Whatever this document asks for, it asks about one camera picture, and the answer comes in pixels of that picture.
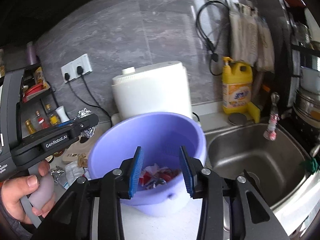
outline plastic bucket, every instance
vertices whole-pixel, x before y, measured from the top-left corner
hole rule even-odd
[[[160,167],[179,168],[180,146],[202,164],[206,158],[206,141],[202,129],[192,119],[174,113],[157,112],[127,119],[109,129],[90,152],[88,165],[92,179],[101,178],[132,158],[137,146],[144,150],[143,167],[157,163]],[[166,185],[144,190],[121,202],[135,206],[153,216],[165,216],[184,207],[190,199],[182,174]]]

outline yellow dish soap bottle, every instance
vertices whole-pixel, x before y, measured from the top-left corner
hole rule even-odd
[[[226,114],[245,113],[251,100],[252,69],[245,62],[233,62],[223,57],[222,70],[223,111]]]

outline power cord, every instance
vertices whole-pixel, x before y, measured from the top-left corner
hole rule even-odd
[[[85,85],[85,88],[87,89],[89,95],[92,97],[93,101],[95,101],[95,103],[99,106],[99,108],[106,114],[106,116],[109,117],[110,123],[111,123],[111,125],[112,125],[111,116],[109,115],[109,113],[108,113],[106,110],[104,110],[104,109],[100,106],[100,104],[98,103],[98,101],[95,99],[95,97],[94,97],[94,96],[92,95],[92,93],[90,92],[89,87],[88,87],[88,85],[87,85],[87,82],[84,80],[83,71],[84,71],[84,70],[83,70],[83,67],[81,67],[81,66],[78,66],[78,67],[77,67],[77,73],[78,73],[78,75],[81,76],[81,78],[82,78],[82,80],[83,80],[83,83],[84,83],[84,85]]]
[[[200,122],[200,117],[195,112],[192,112],[192,114],[198,119],[198,122]]]
[[[209,37],[204,33],[204,30],[201,26],[201,22],[200,22],[200,15],[201,15],[201,12],[209,5],[211,4],[222,4],[224,7],[226,7],[228,9],[228,15],[229,15],[229,7],[227,5],[225,5],[223,2],[220,2],[220,1],[217,1],[217,0],[214,0],[214,1],[208,1],[206,2],[204,5],[202,5],[196,15],[196,30],[198,32],[198,34],[200,35],[200,38],[203,39],[207,49],[209,51],[211,51],[211,54],[210,54],[210,59],[209,59],[209,71],[210,73],[213,75],[213,76],[220,76],[222,73],[220,74],[214,74],[212,72],[212,69],[211,69],[211,61],[213,60],[214,62],[218,62],[219,60],[219,56],[218,54],[215,52],[216,49],[217,49],[217,46],[219,44],[219,41],[220,41],[220,36],[222,34],[222,31],[230,25],[230,23],[226,23],[219,31],[218,33],[218,37],[217,37],[217,41],[216,41],[216,44],[213,44],[212,41],[209,39]]]
[[[111,124],[111,126],[112,126],[111,116],[108,114],[108,112],[107,112],[106,110],[104,110],[99,104],[97,104],[98,106],[95,106],[95,105],[91,105],[91,104],[87,103],[86,101],[82,100],[82,99],[77,95],[77,93],[73,90],[73,88],[72,88],[72,86],[71,86],[71,84],[70,84],[70,81],[69,81],[70,75],[69,75],[68,73],[65,73],[65,74],[64,74],[64,79],[67,81],[67,84],[69,85],[70,90],[73,92],[73,94],[76,96],[76,98],[78,98],[82,103],[84,103],[84,104],[87,105],[87,106],[99,108],[100,110],[102,110],[102,111],[106,114],[106,116],[109,117],[110,124]]]

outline hand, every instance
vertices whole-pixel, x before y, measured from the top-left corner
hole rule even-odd
[[[44,160],[39,163],[39,174],[41,176],[45,176],[49,170],[49,163]],[[20,198],[24,195],[31,194],[35,192],[39,187],[38,179],[35,175],[31,175],[28,177],[20,177],[15,179],[6,180],[3,183],[1,189],[1,199],[4,207],[7,212],[15,219],[19,220],[25,224],[32,224],[30,218],[26,215],[23,210],[23,207],[20,203]],[[43,206],[41,210],[37,210],[35,207],[32,208],[32,212],[36,216],[42,215],[46,217],[49,211],[53,208],[54,202],[54,194],[52,198]]]

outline stainless steel sink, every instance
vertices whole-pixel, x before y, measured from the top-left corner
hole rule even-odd
[[[221,177],[235,179],[244,169],[255,180],[271,209],[306,180],[301,165],[307,153],[280,126],[275,141],[263,137],[267,124],[212,130],[206,133],[206,165]]]

